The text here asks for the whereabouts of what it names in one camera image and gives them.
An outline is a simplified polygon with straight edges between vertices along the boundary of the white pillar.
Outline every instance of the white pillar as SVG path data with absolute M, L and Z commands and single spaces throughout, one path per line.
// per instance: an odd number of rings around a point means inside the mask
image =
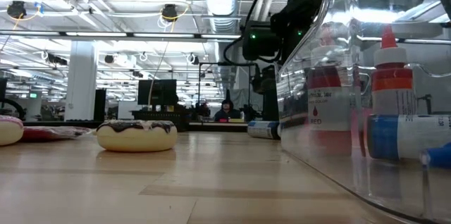
M 34 118 L 37 115 L 41 114 L 41 106 L 42 106 L 42 92 L 33 92 L 30 91 L 30 96 L 27 100 L 27 115 L 26 121 L 37 121 Z
M 64 120 L 94 118 L 97 59 L 94 42 L 72 41 Z

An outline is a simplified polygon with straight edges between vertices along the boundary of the bottle label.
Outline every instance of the bottle label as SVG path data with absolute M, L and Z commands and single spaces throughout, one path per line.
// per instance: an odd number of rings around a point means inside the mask
M 312 130 L 350 130 L 350 110 L 349 87 L 309 89 L 309 126 Z
M 400 158 L 418 158 L 424 149 L 451 142 L 451 116 L 399 116 L 397 151 Z
M 377 115 L 414 115 L 416 99 L 412 89 L 373 91 L 373 113 Z

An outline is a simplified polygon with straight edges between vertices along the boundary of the computer monitor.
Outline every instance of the computer monitor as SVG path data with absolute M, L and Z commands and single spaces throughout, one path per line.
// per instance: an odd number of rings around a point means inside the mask
M 152 80 L 140 80 L 138 84 L 138 105 L 149 104 Z M 177 80 L 155 80 L 152 87 L 151 105 L 176 105 Z

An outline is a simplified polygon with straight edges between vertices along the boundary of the plastic bottle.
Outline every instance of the plastic bottle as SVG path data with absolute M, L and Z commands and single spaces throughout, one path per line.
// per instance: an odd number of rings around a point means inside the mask
M 406 63 L 406 49 L 396 45 L 392 28 L 387 25 L 382 35 L 381 49 L 374 54 L 376 71 L 371 76 L 374 114 L 416 113 L 413 72 L 404 68 Z
M 367 128 L 372 158 L 418 159 L 422 151 L 431 149 L 431 156 L 438 160 L 443 158 L 441 150 L 434 149 L 449 146 L 451 142 L 451 115 L 372 115 Z
M 335 56 L 339 59 L 345 56 L 338 54 L 342 49 L 333 45 L 330 37 L 326 36 L 323 41 L 325 45 L 311 53 L 313 63 L 332 58 L 333 54 L 339 55 Z M 342 86 L 336 65 L 327 63 L 314 64 L 307 72 L 306 81 L 311 150 L 319 155 L 349 156 L 352 152 L 350 87 Z

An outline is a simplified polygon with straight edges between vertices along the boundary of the white donut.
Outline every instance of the white donut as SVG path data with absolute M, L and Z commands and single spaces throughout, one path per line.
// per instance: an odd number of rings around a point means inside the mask
M 171 121 L 113 120 L 97 128 L 97 141 L 110 151 L 163 151 L 175 146 L 177 128 Z
M 0 116 L 0 146 L 16 143 L 23 136 L 23 124 L 18 118 Z

